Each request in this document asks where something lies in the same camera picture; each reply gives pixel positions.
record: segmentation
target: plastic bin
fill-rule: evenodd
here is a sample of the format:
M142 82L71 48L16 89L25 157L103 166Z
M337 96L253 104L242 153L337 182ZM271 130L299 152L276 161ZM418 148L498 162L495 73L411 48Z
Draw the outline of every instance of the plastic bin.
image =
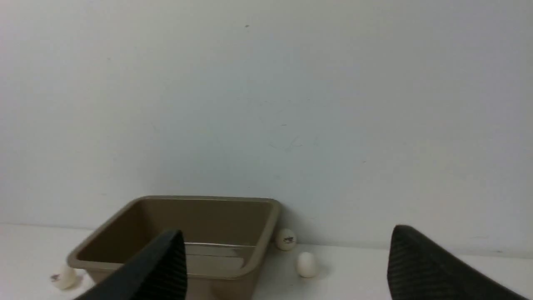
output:
M133 200L68 256L100 282L165 229L180 229L187 299L248 300L280 213L274 199L146 196Z

